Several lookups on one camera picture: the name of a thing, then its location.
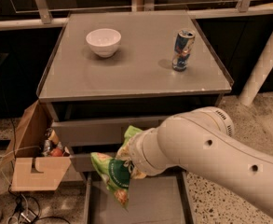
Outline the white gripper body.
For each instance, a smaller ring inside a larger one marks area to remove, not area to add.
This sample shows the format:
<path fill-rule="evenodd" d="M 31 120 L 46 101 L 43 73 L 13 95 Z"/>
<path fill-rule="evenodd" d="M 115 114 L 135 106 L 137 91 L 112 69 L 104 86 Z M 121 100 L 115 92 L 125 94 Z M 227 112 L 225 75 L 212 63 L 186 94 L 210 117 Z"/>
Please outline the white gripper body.
<path fill-rule="evenodd" d="M 129 154 L 133 164 L 149 176 L 162 174 L 172 167 L 157 141 L 157 128 L 137 133 L 130 139 Z"/>

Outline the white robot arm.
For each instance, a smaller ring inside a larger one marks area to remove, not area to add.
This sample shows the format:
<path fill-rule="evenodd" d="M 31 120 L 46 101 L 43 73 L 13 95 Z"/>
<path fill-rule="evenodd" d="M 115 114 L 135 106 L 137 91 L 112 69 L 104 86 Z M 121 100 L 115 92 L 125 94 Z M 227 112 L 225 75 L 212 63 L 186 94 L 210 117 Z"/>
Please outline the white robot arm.
<path fill-rule="evenodd" d="M 225 93 L 230 75 L 207 43 L 197 23 L 183 11 L 141 12 L 136 16 L 135 46 L 139 95 L 186 96 Z M 183 72 L 171 67 L 174 39 L 186 29 L 196 40 Z M 179 166 L 230 189 L 273 218 L 273 157 L 233 139 L 234 126 L 225 111 L 204 107 L 166 118 L 158 127 L 130 141 L 134 165 L 147 175 Z"/>

